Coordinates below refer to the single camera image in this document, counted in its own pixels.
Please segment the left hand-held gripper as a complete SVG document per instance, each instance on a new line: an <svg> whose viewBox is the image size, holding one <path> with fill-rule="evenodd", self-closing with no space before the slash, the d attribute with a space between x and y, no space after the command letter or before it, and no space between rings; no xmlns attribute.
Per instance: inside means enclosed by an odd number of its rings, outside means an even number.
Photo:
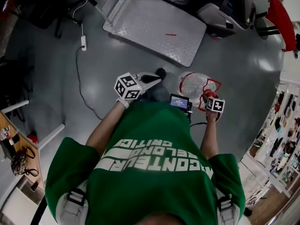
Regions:
<svg viewBox="0 0 300 225"><path fill-rule="evenodd" d="M160 76L149 72L137 73L136 77L140 80L140 85L130 73L118 76L114 90L120 98L124 100L138 99L142 92L148 91L162 81Z"/></svg>

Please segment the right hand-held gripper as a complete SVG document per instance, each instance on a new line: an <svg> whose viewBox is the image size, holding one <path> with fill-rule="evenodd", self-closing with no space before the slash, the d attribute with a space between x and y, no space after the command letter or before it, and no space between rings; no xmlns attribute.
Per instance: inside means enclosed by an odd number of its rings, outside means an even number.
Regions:
<svg viewBox="0 0 300 225"><path fill-rule="evenodd" d="M209 97L206 102L206 111L211 111L217 113L216 122L222 116L225 107L225 100L216 98L216 97Z"/></svg>

